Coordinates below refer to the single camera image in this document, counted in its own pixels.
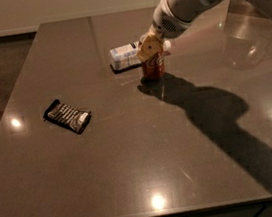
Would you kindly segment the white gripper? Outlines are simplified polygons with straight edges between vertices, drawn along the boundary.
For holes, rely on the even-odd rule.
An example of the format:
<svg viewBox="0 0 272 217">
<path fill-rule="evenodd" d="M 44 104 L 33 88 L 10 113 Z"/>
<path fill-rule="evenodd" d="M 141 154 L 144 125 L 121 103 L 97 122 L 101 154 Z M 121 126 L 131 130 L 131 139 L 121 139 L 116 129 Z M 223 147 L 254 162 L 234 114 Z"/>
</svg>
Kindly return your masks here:
<svg viewBox="0 0 272 217">
<path fill-rule="evenodd" d="M 194 18 L 188 0 L 161 0 L 153 13 L 150 31 L 140 38 L 137 57 L 147 61 L 163 50 L 161 39 L 174 39 L 189 28 Z"/>
</svg>

